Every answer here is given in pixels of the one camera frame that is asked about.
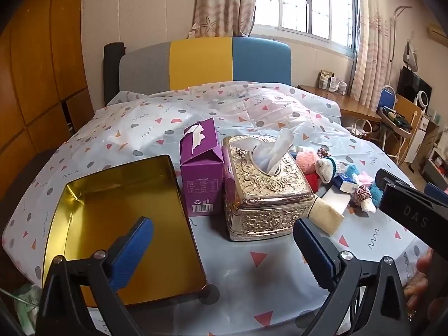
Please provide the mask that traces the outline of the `person's right hand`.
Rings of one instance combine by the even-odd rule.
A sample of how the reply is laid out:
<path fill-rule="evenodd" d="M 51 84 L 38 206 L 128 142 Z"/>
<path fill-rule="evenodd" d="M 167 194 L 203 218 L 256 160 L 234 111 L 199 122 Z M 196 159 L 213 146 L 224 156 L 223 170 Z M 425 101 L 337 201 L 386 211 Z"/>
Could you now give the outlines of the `person's right hand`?
<path fill-rule="evenodd" d="M 417 271 L 403 288 L 406 309 L 409 316 L 415 312 L 421 296 L 428 288 L 427 273 L 431 265 L 433 252 L 434 251 L 429 248 L 426 254 L 417 260 Z"/>

